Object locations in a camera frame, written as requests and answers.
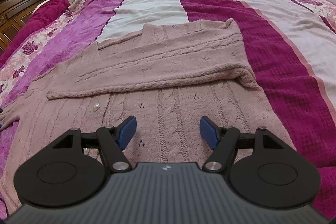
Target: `bedspread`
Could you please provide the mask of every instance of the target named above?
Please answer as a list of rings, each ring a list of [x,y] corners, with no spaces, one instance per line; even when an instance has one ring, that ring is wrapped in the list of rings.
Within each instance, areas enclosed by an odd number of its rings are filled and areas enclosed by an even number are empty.
[[[0,102],[3,106],[15,100],[36,76],[95,40],[122,37],[141,30],[145,23],[229,18],[237,22],[257,83],[296,150],[321,174],[314,207],[332,218],[336,214],[336,6],[327,0],[75,0],[56,21],[58,27],[49,26],[28,38],[1,68]],[[0,175],[16,126],[0,135]]]

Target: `pillow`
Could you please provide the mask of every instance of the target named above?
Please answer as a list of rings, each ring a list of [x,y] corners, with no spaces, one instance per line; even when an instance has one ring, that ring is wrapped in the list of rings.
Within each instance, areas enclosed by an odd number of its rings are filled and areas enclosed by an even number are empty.
[[[37,9],[39,9],[43,4],[45,4],[45,3],[49,2],[49,1],[51,1],[51,0],[46,0],[46,1],[42,2],[42,3],[40,3],[40,4],[34,9],[33,13],[35,13]]]
[[[31,15],[27,24],[16,34],[3,54],[0,55],[0,67],[2,67],[12,53],[34,32],[41,30],[58,19],[70,6],[68,0],[50,0],[43,4]]]

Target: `sweater button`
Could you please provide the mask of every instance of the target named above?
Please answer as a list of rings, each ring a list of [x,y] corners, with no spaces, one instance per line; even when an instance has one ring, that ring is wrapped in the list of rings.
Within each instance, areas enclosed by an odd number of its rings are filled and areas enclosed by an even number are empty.
[[[95,102],[94,106],[93,106],[93,111],[97,111],[100,108],[100,103],[99,102]]]

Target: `logo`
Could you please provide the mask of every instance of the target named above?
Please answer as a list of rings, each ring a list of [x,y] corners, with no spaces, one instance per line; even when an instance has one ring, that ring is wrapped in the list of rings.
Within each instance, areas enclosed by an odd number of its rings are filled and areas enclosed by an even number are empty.
[[[164,171],[169,171],[171,168],[172,168],[172,167],[169,166],[169,165],[166,165],[166,166],[162,167],[162,169],[163,169]]]

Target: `cable knit pattern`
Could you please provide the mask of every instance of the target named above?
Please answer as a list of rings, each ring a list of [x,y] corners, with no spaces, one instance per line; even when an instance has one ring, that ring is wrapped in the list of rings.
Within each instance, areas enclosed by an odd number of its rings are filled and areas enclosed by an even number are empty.
[[[24,161],[69,128],[93,132],[129,115],[138,121],[125,150],[132,165],[193,161],[202,166],[211,153],[199,133],[203,115],[245,132],[265,125],[293,147],[255,81],[236,22],[145,25],[99,48],[91,44],[39,76],[4,108],[1,129],[19,120],[0,180],[9,211],[20,206],[13,177]],[[238,159],[247,153],[239,152]],[[95,149],[89,155],[99,159]]]

